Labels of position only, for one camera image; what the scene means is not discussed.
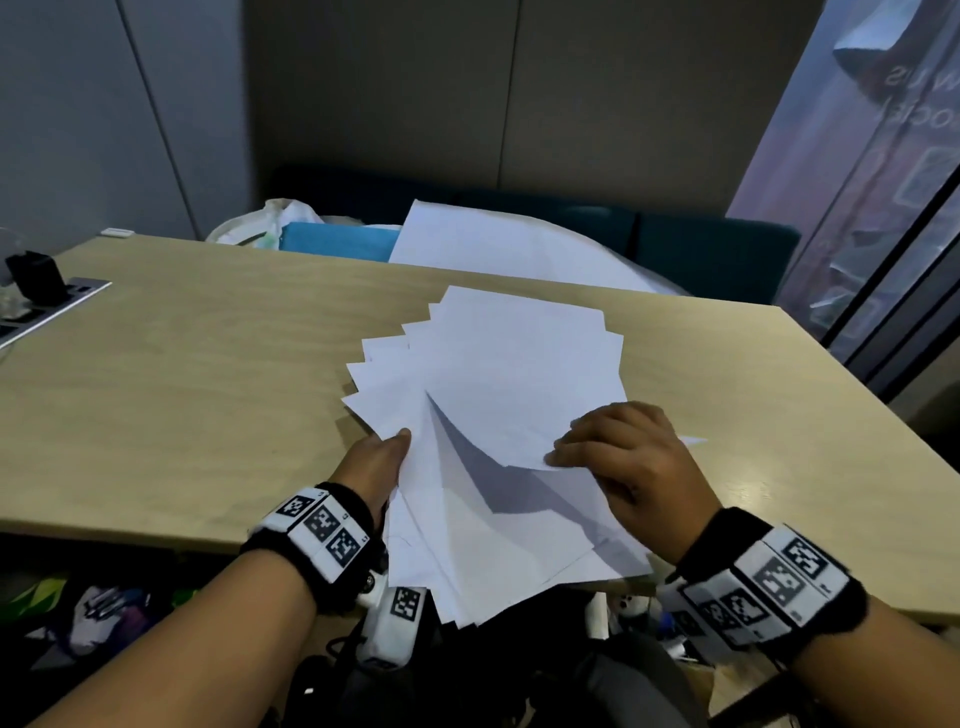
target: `wrist strap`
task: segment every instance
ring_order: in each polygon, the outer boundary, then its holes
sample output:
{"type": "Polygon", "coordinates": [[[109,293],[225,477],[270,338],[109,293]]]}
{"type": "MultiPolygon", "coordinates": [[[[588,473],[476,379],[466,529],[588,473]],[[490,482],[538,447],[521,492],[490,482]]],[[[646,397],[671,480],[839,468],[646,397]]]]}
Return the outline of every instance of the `wrist strap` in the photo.
{"type": "Polygon", "coordinates": [[[711,662],[756,644],[790,663],[817,635],[853,630],[868,601],[822,549],[738,508],[710,521],[658,598],[711,662]]]}
{"type": "Polygon", "coordinates": [[[317,611],[348,611],[383,548],[372,537],[373,516],[350,488],[304,488],[269,513],[241,553],[267,548],[289,561],[317,602],[317,611]]]}

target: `table top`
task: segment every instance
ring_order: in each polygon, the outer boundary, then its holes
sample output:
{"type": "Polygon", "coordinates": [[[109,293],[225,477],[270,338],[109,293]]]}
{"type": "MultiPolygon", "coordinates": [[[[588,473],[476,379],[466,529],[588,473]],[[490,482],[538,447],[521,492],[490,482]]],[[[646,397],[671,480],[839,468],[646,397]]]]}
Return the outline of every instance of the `table top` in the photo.
{"type": "Polygon", "coordinates": [[[960,476],[773,306],[136,235],[58,258],[106,291],[0,352],[0,527],[235,550],[361,425],[360,339],[449,284],[603,309],[725,505],[787,522],[921,619],[960,621],[960,476]]]}

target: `hand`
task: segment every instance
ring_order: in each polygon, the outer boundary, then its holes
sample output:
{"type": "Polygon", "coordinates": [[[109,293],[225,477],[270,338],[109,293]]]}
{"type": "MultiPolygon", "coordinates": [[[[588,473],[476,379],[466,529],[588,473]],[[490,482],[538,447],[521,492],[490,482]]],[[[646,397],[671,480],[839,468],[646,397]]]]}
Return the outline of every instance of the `hand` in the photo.
{"type": "Polygon", "coordinates": [[[671,564],[680,561],[723,506],[663,410],[610,404],[570,427],[544,462],[588,468],[623,527],[671,564]]]}
{"type": "Polygon", "coordinates": [[[346,485],[367,503],[377,529],[408,449],[410,430],[406,427],[389,440],[368,435],[353,443],[329,478],[331,483],[346,485]]]}

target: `white bag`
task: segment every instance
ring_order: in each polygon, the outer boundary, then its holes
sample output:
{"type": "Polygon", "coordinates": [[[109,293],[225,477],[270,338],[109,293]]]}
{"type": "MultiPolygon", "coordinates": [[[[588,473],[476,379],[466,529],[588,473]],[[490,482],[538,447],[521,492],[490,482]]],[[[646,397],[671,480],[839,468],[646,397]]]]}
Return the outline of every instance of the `white bag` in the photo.
{"type": "Polygon", "coordinates": [[[251,243],[252,248],[279,250],[280,235],[287,223],[322,223],[320,216],[313,211],[313,207],[297,200],[277,198],[267,200],[263,209],[248,212],[246,215],[234,217],[206,237],[208,243],[222,243],[223,245],[239,245],[240,243],[256,238],[251,243]]]}

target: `black device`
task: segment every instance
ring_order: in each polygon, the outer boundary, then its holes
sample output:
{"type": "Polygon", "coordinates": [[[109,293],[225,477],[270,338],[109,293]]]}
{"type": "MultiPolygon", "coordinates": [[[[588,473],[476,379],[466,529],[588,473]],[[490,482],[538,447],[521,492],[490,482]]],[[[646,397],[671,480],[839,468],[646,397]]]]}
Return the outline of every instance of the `black device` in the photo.
{"type": "Polygon", "coordinates": [[[8,257],[7,267],[23,297],[36,305],[60,305],[70,296],[57,262],[49,255],[25,251],[8,257]]]}

